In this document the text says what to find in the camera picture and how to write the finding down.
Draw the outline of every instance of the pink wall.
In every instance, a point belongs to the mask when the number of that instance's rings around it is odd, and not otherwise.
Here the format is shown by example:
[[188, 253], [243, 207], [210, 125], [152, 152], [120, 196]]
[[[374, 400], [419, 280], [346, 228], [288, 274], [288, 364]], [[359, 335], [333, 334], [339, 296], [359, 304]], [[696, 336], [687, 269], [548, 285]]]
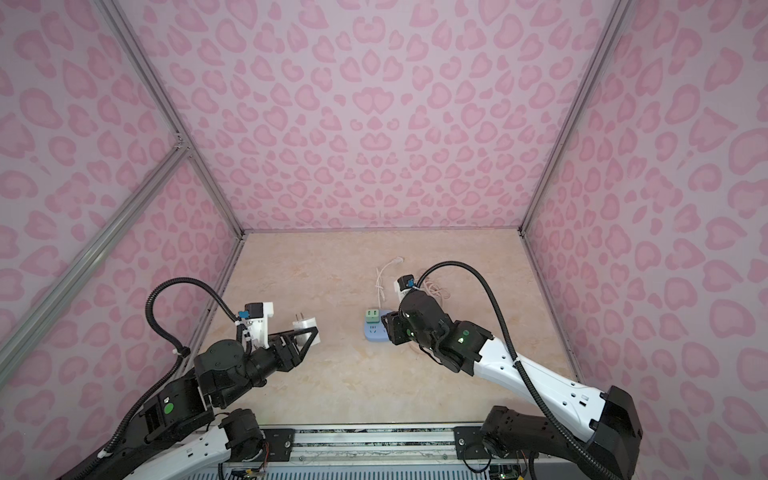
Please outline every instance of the pink wall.
[[640, 478], [768, 476], [768, 2], [638, 6], [531, 235]]
[[121, 3], [247, 228], [518, 225], [612, 0]]
[[0, 345], [169, 150], [88, 0], [0, 6]]
[[[174, 276], [214, 283], [233, 242], [183, 164], [0, 392], [0, 477], [54, 478], [106, 441], [175, 359], [146, 323], [147, 295]], [[187, 344], [207, 301], [172, 286], [154, 311]]]

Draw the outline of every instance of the white cable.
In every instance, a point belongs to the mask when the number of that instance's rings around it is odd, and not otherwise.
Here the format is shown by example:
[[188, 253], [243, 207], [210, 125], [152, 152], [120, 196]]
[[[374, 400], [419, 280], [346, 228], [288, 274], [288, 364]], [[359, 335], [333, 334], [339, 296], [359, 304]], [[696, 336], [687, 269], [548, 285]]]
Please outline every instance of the white cable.
[[379, 310], [382, 309], [382, 302], [386, 301], [384, 286], [382, 286], [382, 275], [384, 274], [384, 270], [393, 263], [402, 263], [403, 261], [402, 257], [395, 257], [387, 262], [385, 266], [381, 268], [376, 267], [376, 299], [379, 301]]
[[[424, 270], [419, 272], [419, 276], [421, 276], [423, 273]], [[424, 279], [424, 282], [422, 283], [422, 290], [424, 290], [427, 295], [437, 300], [437, 303], [440, 306], [442, 306], [443, 300], [451, 298], [451, 294], [448, 292], [448, 290], [438, 285], [437, 282], [431, 280], [429, 277]]]

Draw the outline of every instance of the power strip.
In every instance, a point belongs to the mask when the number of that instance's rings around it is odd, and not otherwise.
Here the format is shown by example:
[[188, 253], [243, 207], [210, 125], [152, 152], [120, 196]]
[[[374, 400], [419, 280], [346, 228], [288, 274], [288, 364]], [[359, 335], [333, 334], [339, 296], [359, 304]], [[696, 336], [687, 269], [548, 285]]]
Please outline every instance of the power strip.
[[362, 332], [369, 342], [388, 342], [389, 336], [382, 323], [382, 315], [392, 312], [391, 310], [370, 309], [366, 311], [365, 322], [362, 325]]

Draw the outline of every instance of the beige floor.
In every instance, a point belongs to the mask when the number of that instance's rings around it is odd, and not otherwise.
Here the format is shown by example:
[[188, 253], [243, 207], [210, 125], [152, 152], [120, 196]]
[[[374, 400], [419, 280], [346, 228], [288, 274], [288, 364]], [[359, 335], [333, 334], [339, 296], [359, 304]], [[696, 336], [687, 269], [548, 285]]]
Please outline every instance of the beige floor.
[[[443, 260], [469, 263], [486, 278], [507, 319], [515, 348], [570, 376], [565, 354], [514, 230], [427, 230], [344, 233], [252, 233], [224, 300], [236, 312], [249, 302], [274, 302], [270, 332], [291, 328], [295, 315], [315, 316], [322, 342], [292, 372], [277, 372], [230, 409], [249, 408], [262, 425], [473, 422], [493, 405], [526, 413], [535, 406], [508, 390], [436, 365], [408, 345], [368, 342], [364, 311], [376, 306], [376, 267], [385, 272], [385, 306], [396, 308], [392, 281]], [[433, 274], [450, 298], [454, 320], [471, 320], [495, 335], [498, 323], [478, 281], [455, 267]], [[217, 313], [201, 351], [234, 336]]]

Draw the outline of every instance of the black bracket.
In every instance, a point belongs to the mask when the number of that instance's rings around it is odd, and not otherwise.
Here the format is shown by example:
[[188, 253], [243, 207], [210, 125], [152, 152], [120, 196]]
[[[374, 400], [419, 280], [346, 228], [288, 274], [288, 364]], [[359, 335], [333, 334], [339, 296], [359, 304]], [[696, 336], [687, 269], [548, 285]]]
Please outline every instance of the black bracket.
[[[293, 437], [296, 435], [294, 429], [263, 429], [264, 441], [270, 446], [269, 462], [288, 462], [290, 453], [293, 451]], [[260, 453], [254, 462], [263, 462], [264, 454]]]
[[454, 427], [453, 442], [459, 460], [488, 460], [480, 427]]

